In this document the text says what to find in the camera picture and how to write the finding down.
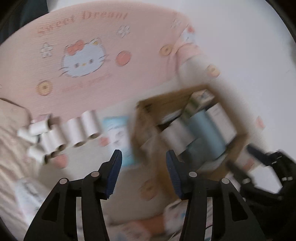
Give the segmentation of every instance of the blue and white package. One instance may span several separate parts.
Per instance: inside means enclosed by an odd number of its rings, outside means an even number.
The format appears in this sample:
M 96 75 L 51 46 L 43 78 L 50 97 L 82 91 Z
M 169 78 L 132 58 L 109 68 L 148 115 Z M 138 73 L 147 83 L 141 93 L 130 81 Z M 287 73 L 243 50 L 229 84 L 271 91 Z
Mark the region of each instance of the blue and white package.
M 116 149 L 122 152 L 122 167 L 135 164 L 127 123 L 127 116 L 106 117 L 103 120 L 104 130 L 109 138 L 108 146 L 111 153 Z

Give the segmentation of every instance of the silver rivet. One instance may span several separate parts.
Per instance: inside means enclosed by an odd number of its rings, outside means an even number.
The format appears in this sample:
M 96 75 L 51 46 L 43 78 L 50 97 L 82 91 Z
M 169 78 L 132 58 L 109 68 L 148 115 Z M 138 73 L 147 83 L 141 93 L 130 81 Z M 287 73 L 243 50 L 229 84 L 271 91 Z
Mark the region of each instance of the silver rivet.
M 197 173 L 196 172 L 189 172 L 188 175 L 190 177 L 197 177 Z
M 100 175 L 100 173 L 98 171 L 94 171 L 91 173 L 92 177 L 98 177 Z
M 249 182 L 251 182 L 251 179 L 249 179 L 249 178 L 242 180 L 242 184 L 247 184 Z
M 228 184 L 228 183 L 229 183 L 229 180 L 228 180 L 227 178 L 222 178 L 222 182 L 223 182 L 224 184 Z
M 62 178 L 60 181 L 59 181 L 59 183 L 60 184 L 65 184 L 65 183 L 67 183 L 67 179 L 66 178 Z

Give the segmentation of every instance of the pink fabric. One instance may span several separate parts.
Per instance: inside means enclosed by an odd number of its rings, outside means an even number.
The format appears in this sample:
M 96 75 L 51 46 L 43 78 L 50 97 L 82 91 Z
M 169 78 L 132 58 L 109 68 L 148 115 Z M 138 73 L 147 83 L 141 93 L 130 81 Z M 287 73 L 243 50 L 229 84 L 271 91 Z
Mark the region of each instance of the pink fabric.
M 67 121 L 169 80 L 199 53 L 193 38 L 184 15 L 149 4 L 66 7 L 0 46 L 1 97 L 29 109 L 32 118 L 52 113 Z

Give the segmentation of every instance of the white paper roll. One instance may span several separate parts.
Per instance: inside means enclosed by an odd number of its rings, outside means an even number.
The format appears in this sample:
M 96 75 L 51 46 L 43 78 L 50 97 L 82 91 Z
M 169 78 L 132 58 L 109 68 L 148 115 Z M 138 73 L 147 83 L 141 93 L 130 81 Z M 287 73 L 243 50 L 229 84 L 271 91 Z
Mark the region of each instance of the white paper roll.
M 26 141 L 36 144 L 38 142 L 38 136 L 31 136 L 26 127 L 21 127 L 17 130 L 17 136 L 25 139 Z
M 57 156 L 58 151 L 54 147 L 54 144 L 49 136 L 49 132 L 45 132 L 41 134 L 40 143 L 47 156 L 50 156 L 50 157 Z
M 81 115 L 81 122 L 87 138 L 94 139 L 100 135 L 98 122 L 92 110 L 88 110 Z
M 169 147 L 174 150 L 177 156 L 186 150 L 185 144 L 181 141 L 180 137 L 178 137 L 171 126 L 164 129 L 161 132 L 161 136 L 168 143 Z
M 174 131 L 185 144 L 185 146 L 188 146 L 195 140 L 194 136 L 189 132 L 180 118 L 175 119 L 170 125 L 173 127 Z
M 66 148 L 67 142 L 63 135 L 62 130 L 58 125 L 52 125 L 51 130 L 48 132 L 49 138 L 57 151 L 62 151 Z
M 34 158 L 40 164 L 47 163 L 46 153 L 38 145 L 30 146 L 27 149 L 27 156 Z
M 71 145 L 73 147 L 82 146 L 85 143 L 85 137 L 79 117 L 68 120 L 67 125 Z
M 29 125 L 29 133 L 31 136 L 37 136 L 50 130 L 49 120 L 39 121 Z

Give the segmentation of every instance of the open cardboard box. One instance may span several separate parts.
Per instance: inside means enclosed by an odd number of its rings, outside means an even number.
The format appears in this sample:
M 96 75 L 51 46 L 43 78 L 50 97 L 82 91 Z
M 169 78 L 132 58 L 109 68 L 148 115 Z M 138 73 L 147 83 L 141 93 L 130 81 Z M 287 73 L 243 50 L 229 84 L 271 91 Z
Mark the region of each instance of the open cardboard box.
M 166 167 L 166 152 L 170 149 L 166 142 L 160 137 L 161 130 L 158 125 L 162 119 L 177 110 L 183 110 L 191 94 L 195 91 L 208 89 L 215 95 L 212 105 L 220 103 L 237 130 L 237 136 L 227 146 L 227 157 L 224 162 L 213 172 L 203 174 L 211 180 L 220 180 L 228 173 L 226 160 L 236 161 L 241 150 L 247 143 L 248 134 L 239 121 L 238 116 L 231 111 L 230 106 L 219 97 L 219 93 L 211 89 L 209 85 L 198 85 L 179 91 L 158 95 L 138 103 L 136 121 L 132 140 L 141 146 L 145 152 L 149 164 L 152 166 L 155 177 L 161 183 L 162 188 L 170 196 L 175 197 L 170 176 Z

